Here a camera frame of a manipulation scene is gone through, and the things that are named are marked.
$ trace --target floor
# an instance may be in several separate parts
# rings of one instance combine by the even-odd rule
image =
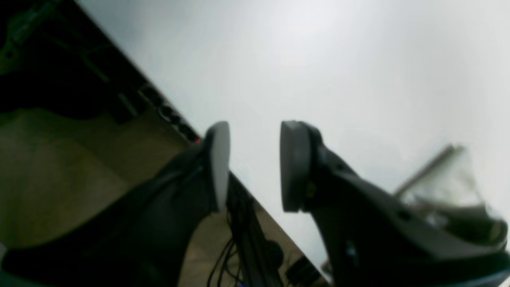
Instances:
[[[187,144],[155,111],[117,125],[108,114],[78,121],[42,109],[0,114],[0,242],[27,247],[72,230],[149,179]],[[284,250],[284,271],[301,251],[261,208],[266,238]],[[195,231],[180,286],[204,286],[230,239],[226,213]],[[230,262],[237,269],[237,259]],[[213,277],[216,285],[217,274]],[[223,277],[222,286],[234,280]]]

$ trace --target white table surface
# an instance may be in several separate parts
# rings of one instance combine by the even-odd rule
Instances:
[[[199,133],[229,121],[232,171],[317,267],[327,255],[311,216],[282,211],[282,120],[315,125],[388,192],[464,142],[510,218],[509,2],[79,3]]]

